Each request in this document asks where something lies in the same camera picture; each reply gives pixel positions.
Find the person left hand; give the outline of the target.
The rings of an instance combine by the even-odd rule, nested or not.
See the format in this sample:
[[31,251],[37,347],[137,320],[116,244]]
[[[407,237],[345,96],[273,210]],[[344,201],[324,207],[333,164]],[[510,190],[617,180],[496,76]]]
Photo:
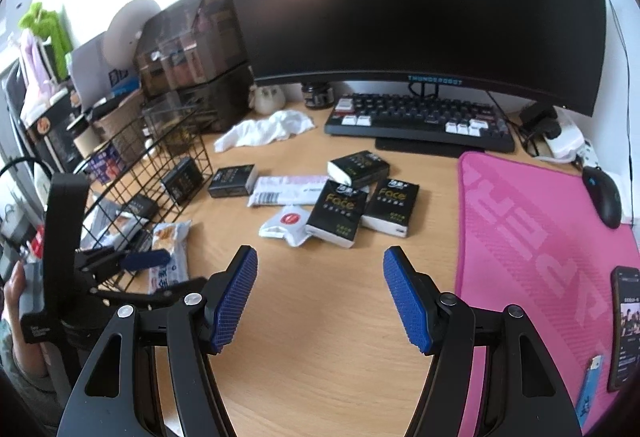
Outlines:
[[8,312],[10,318],[18,315],[18,307],[20,307],[20,298],[26,289],[26,278],[24,263],[18,261],[13,270],[9,281],[3,288],[4,308]]

